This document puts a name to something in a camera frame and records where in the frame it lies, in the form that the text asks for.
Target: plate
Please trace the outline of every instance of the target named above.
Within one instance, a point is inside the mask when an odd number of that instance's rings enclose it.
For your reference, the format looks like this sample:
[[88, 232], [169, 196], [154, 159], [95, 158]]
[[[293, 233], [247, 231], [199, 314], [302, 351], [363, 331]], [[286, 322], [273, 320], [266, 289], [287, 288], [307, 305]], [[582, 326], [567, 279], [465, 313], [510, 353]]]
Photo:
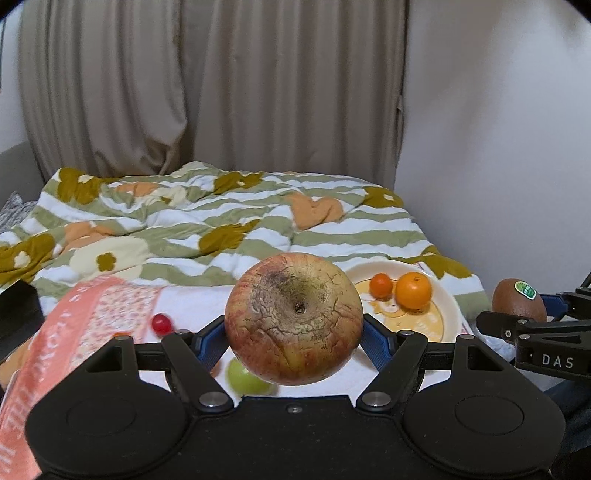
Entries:
[[[388, 301], [375, 300], [369, 294], [369, 280], [377, 273], [385, 273], [393, 281], [408, 272], [425, 275], [433, 287], [428, 309], [416, 314], [396, 305], [394, 296]], [[414, 330], [423, 333], [430, 342], [454, 343], [462, 333], [462, 312], [453, 296], [441, 286], [438, 279], [420, 268], [396, 260], [370, 261], [345, 271], [355, 284], [363, 304], [363, 312], [373, 315], [393, 332]]]

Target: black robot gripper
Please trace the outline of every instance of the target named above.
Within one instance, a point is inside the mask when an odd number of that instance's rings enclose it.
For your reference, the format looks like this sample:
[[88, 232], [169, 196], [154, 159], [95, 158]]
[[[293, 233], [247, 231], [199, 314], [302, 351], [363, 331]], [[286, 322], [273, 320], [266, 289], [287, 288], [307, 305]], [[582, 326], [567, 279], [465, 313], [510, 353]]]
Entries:
[[[58, 479], [550, 479], [558, 407], [484, 343], [429, 343], [366, 315], [361, 346], [379, 374], [348, 396], [244, 397], [209, 371], [223, 317], [197, 334], [134, 345], [116, 337], [32, 409], [25, 434]], [[425, 370], [449, 380], [418, 388]], [[171, 392], [143, 382], [164, 371]]]

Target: kiwi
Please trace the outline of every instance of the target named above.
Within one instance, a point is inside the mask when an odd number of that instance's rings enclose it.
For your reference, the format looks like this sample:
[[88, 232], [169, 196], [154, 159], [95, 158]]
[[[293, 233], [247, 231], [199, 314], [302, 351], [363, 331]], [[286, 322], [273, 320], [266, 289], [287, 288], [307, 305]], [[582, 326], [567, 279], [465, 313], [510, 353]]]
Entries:
[[548, 321], [540, 294], [519, 278], [506, 278], [499, 282], [492, 295], [492, 311], [529, 317], [536, 322]]

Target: cracked apple skin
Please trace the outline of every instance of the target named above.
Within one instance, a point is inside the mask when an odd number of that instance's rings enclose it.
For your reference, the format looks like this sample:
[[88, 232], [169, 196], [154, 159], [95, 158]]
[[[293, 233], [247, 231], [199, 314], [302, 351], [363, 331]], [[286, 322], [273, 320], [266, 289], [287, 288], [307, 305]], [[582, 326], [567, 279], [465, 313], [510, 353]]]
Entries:
[[336, 265], [310, 254], [279, 254], [238, 280], [225, 330], [251, 373], [279, 385], [306, 385], [347, 363], [361, 339], [363, 307]]

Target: blanket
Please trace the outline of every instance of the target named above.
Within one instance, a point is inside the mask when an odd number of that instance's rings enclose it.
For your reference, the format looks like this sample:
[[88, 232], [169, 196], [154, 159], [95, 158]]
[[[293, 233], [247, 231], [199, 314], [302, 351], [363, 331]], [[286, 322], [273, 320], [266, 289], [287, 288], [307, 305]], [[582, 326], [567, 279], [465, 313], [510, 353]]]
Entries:
[[29, 217], [0, 235], [0, 288], [31, 282], [47, 315], [75, 284], [100, 275], [232, 285], [259, 260], [288, 251], [344, 270], [374, 258], [417, 264], [467, 319], [488, 306], [477, 276], [439, 253], [394, 192], [350, 177], [227, 172], [200, 162], [120, 179], [60, 169]]

